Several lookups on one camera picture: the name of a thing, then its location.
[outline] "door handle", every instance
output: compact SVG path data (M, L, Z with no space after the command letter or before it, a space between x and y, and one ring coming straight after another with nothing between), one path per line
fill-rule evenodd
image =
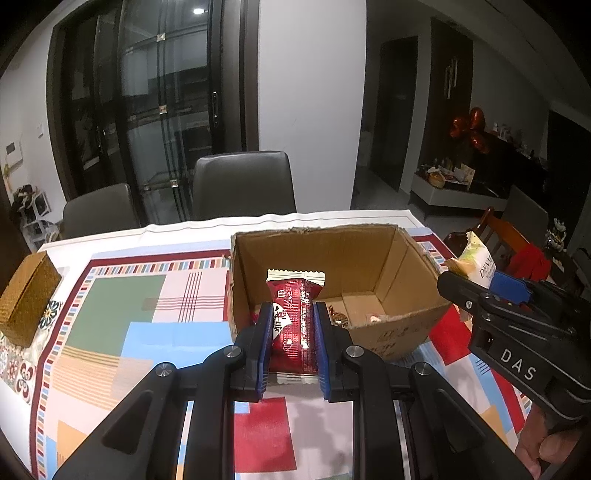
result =
M219 106L217 104L217 92L212 92L212 123L217 127L219 123Z
M452 58L452 65L453 65L453 87L456 87L457 84L457 57Z
M443 96L447 99L447 84L449 83L449 65L445 67L445 75L443 79Z
M448 65L445 69L445 82L444 82L445 90L443 91L443 96L449 100L452 95L452 66Z

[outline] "red balloon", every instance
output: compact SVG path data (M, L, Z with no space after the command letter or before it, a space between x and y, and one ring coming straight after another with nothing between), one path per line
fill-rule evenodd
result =
M449 134L452 138L460 138L468 132L468 119L465 116L457 116L453 119L452 129Z
M470 110L470 130L484 130L486 122L484 120L484 112L479 106Z
M475 130L470 132L470 143L475 149L477 149L480 153L484 153L485 155L491 151L486 139L480 132Z

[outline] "tablecloth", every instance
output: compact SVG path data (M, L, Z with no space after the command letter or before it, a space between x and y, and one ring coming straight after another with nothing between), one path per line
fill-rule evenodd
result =
M435 263L450 255L407 210L151 225L44 246L63 278L34 344L22 350L0 342L0 427L12 447L34 476L51 478L155 364L195 364L231 343L225 291L233 233L348 223L394 223ZM527 406L469 354L469 335L451 310L401 363L433 364L514 448ZM237 404L235 418L237 478L348 478L351 405L325 403L316 385L270 388L259 404ZM261 449L265 442L281 447ZM179 475L185 444L186 429Z

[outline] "floor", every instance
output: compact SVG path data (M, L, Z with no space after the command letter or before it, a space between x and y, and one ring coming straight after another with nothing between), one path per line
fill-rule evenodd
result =
M352 210L410 210L415 217L443 239L451 232L463 232L478 223L474 216L429 216L416 205L408 204L408 194L394 190L366 167L357 167Z

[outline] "human hand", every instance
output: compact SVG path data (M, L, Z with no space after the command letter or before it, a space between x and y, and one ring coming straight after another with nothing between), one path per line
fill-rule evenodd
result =
M549 463L564 462L581 436L577 429L548 435L544 420L544 412L533 404L515 449L517 458L530 471L534 480L538 480L542 473L538 459Z

